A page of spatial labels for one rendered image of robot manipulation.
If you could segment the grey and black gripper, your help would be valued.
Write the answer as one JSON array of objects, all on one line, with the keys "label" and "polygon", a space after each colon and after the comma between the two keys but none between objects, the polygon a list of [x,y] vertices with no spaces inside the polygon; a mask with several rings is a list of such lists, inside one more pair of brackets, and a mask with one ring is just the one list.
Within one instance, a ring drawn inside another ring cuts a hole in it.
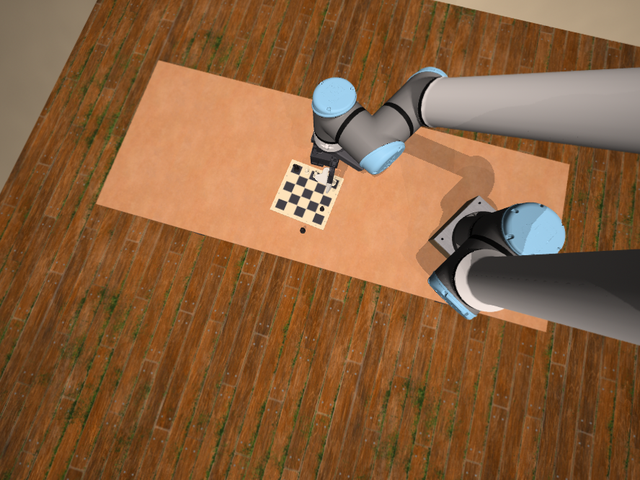
[{"label": "grey and black gripper", "polygon": [[[332,188],[334,173],[335,173],[335,169],[338,166],[339,159],[331,155],[329,152],[323,151],[316,145],[316,142],[314,140],[314,133],[311,137],[311,142],[312,143],[314,142],[311,150],[311,155],[310,155],[311,164],[321,166],[321,167],[330,166],[330,167],[325,167],[321,174],[315,175],[316,181],[326,185],[326,193],[328,193]],[[316,149],[316,146],[317,146],[317,149]],[[328,173],[329,173],[329,176],[328,176]]]}]

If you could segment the black and cream chessboard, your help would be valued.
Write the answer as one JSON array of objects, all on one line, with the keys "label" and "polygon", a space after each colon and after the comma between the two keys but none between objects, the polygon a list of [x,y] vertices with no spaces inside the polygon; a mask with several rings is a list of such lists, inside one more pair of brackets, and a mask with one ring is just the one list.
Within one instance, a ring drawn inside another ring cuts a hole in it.
[{"label": "black and cream chessboard", "polygon": [[[294,164],[299,172],[294,171]],[[306,168],[309,174],[305,174]],[[326,194],[326,185],[313,177],[315,171],[323,172],[292,159],[270,210],[324,230],[344,179],[334,175],[337,182]],[[323,212],[319,210],[321,206]]]}]

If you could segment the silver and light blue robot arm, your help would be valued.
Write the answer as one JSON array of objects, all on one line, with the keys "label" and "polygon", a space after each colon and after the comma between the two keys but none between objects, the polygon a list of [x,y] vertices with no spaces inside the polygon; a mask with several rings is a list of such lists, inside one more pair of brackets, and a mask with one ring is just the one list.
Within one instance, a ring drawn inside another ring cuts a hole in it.
[{"label": "silver and light blue robot arm", "polygon": [[[311,106],[316,145],[359,172],[387,169],[422,126],[640,154],[640,67],[450,78],[425,67],[373,115],[356,99],[332,77]],[[564,241],[540,203],[471,213],[428,283],[468,320],[505,308],[640,345],[640,249],[558,253]]]}]

